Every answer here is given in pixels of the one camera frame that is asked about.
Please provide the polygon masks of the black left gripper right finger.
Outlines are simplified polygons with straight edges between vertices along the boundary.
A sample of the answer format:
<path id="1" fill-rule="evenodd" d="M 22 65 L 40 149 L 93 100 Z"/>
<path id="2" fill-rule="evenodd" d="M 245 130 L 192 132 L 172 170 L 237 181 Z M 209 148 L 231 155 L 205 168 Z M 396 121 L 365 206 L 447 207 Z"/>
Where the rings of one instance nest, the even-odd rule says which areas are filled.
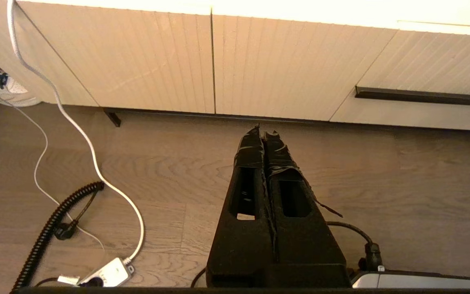
<path id="1" fill-rule="evenodd" d="M 264 136 L 277 287 L 350 287 L 346 259 L 308 181 L 277 132 Z"/>

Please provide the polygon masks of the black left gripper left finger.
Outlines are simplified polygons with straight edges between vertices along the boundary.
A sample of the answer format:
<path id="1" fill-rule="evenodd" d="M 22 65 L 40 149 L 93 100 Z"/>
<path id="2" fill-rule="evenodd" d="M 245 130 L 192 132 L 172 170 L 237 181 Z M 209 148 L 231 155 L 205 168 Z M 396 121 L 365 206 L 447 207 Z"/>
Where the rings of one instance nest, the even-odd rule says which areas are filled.
<path id="1" fill-rule="evenodd" d="M 256 125 L 243 134 L 233 161 L 206 264 L 208 287 L 261 287 L 275 259 L 272 198 L 265 143 Z"/>

